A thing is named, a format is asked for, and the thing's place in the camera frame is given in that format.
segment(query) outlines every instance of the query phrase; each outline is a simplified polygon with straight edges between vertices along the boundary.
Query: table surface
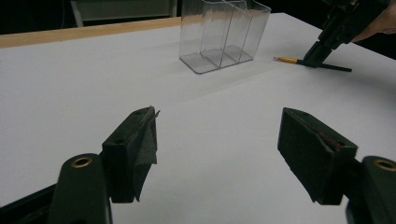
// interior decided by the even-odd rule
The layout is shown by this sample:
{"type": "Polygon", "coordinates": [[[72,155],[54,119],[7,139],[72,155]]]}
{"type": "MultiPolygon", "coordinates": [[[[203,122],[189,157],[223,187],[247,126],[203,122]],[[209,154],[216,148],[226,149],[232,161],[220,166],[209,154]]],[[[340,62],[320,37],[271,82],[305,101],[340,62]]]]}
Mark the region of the table surface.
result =
{"type": "Polygon", "coordinates": [[[74,40],[1,36],[1,205],[55,183],[64,161],[99,153],[131,112],[149,105],[161,110],[158,164],[140,203],[112,204],[114,223],[346,223],[347,199],[312,203],[277,151],[283,107],[357,144],[359,161],[396,160],[392,59],[350,44],[326,63],[352,73],[273,61],[303,57],[320,30],[272,14],[254,61],[195,75],[178,59],[178,26],[101,29],[74,40]]]}

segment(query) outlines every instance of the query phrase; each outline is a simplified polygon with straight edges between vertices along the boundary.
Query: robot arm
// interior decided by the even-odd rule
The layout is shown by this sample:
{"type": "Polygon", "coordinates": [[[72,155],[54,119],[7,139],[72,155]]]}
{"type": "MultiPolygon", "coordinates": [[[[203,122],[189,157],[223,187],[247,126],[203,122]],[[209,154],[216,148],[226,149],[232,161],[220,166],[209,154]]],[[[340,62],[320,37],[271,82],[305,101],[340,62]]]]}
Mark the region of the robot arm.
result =
{"type": "Polygon", "coordinates": [[[333,6],[304,65],[319,67],[341,44],[349,43],[389,5],[389,0],[323,0],[333,6]]]}

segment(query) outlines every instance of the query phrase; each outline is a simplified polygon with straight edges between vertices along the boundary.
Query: yellow pencil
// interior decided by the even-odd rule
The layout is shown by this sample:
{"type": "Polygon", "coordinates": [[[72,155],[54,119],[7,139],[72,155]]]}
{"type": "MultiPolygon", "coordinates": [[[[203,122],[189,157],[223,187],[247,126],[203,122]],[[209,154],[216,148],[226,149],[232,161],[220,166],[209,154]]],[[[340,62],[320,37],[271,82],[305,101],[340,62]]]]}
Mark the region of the yellow pencil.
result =
{"type": "MultiPolygon", "coordinates": [[[[284,63],[296,63],[296,64],[301,64],[301,65],[306,65],[304,60],[290,58],[290,57],[274,57],[274,60],[284,62],[284,63]]],[[[352,69],[350,69],[350,68],[330,65],[330,64],[326,64],[326,63],[321,64],[319,67],[332,69],[332,70],[338,70],[338,71],[344,71],[344,72],[352,72],[352,69]]]]}

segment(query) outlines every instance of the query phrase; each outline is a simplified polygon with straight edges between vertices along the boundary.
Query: transparent plastic box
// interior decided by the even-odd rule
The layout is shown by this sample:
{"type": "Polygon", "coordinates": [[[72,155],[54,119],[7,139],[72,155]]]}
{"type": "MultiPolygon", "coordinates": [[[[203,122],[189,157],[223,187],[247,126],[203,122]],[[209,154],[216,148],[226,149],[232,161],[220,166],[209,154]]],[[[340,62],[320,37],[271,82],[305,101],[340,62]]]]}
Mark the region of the transparent plastic box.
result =
{"type": "Polygon", "coordinates": [[[255,1],[184,0],[180,60],[197,74],[253,60],[270,13],[255,1]]]}

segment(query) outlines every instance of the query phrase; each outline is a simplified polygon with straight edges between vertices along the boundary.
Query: wooden table edge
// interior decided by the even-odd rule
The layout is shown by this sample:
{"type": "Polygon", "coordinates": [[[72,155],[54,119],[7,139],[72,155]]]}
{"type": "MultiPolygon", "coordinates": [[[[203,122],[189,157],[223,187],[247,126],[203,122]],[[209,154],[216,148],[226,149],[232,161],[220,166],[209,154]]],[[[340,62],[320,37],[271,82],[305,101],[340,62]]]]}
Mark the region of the wooden table edge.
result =
{"type": "Polygon", "coordinates": [[[180,25],[180,17],[151,21],[131,21],[107,25],[49,30],[13,35],[0,35],[0,49],[50,42],[87,38],[99,35],[114,35],[180,25]]]}

